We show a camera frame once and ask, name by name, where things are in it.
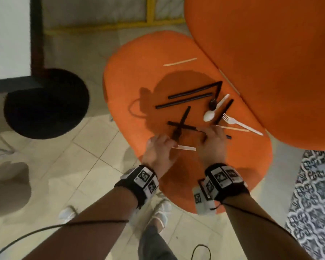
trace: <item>black circular base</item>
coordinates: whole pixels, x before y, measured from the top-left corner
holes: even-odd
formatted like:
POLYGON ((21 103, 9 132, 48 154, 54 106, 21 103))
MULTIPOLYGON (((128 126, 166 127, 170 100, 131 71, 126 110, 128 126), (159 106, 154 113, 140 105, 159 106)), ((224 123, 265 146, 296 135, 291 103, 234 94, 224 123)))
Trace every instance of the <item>black circular base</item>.
POLYGON ((75 74, 46 69, 43 88, 7 94, 4 115, 9 126, 31 139, 51 139, 76 127, 87 113, 89 92, 75 74))

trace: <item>gray pants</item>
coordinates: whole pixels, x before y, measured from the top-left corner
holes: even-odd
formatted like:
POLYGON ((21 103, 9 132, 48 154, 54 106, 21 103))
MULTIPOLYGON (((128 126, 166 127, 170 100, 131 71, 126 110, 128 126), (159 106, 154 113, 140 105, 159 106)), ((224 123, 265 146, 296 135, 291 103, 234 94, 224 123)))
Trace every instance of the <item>gray pants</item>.
POLYGON ((148 225, 139 244, 139 260, 177 260, 155 225, 148 225))

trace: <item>black and white patterned fabric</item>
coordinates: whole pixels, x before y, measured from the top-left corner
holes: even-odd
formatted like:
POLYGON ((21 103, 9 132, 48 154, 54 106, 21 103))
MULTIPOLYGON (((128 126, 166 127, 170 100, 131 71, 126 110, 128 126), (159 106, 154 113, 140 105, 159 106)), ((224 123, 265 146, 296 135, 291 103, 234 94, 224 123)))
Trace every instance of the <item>black and white patterned fabric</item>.
POLYGON ((325 259, 325 152, 303 154, 285 228, 314 259, 325 259))

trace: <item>person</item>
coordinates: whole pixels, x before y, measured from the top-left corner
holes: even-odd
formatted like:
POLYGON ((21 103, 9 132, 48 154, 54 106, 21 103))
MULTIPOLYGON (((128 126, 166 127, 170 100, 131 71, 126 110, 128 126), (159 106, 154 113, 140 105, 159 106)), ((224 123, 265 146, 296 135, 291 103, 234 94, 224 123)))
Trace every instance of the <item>person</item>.
MULTIPOLYGON (((207 136, 200 139, 197 152, 205 168, 207 178, 214 171, 220 171, 216 164, 224 164, 226 159, 226 140, 220 127, 198 128, 207 136)), ((160 179, 173 165, 175 159, 170 158, 170 150, 177 145, 166 135, 157 135, 148 140, 143 155, 142 166, 124 176, 106 195, 92 204, 71 220, 127 220, 137 207, 146 200, 143 193, 154 191, 157 179, 160 179), (151 176, 149 188, 144 191, 138 187, 151 176)), ((248 260, 266 259, 312 259, 308 253, 294 240, 290 234, 274 223, 273 219, 253 200, 243 182, 234 180, 234 186, 225 192, 221 188, 208 189, 216 192, 215 199, 225 206, 226 213, 248 260)), ((141 237, 138 254, 140 260, 176 260, 168 245, 159 235, 166 226, 167 215, 171 204, 164 200, 155 210, 154 217, 141 237)), ((106 223, 97 225, 80 225, 62 227, 28 254, 24 260, 46 259, 87 259, 103 260, 120 236, 126 223, 106 223)))

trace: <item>fork handle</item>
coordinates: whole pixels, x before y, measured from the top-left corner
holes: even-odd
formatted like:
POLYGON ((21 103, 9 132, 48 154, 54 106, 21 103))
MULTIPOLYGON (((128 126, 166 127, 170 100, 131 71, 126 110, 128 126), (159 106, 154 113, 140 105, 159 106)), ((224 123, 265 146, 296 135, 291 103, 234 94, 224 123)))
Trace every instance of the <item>fork handle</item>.
POLYGON ((246 128, 247 130, 250 130, 250 131, 252 131, 252 132, 254 132, 256 134, 259 134, 259 135, 263 136, 263 134, 260 131, 257 131, 257 130, 255 130, 255 129, 253 129, 253 128, 251 128, 251 127, 249 127, 249 126, 247 126, 247 125, 245 125, 245 124, 243 124, 241 122, 236 122, 236 124, 240 125, 241 127, 246 128))

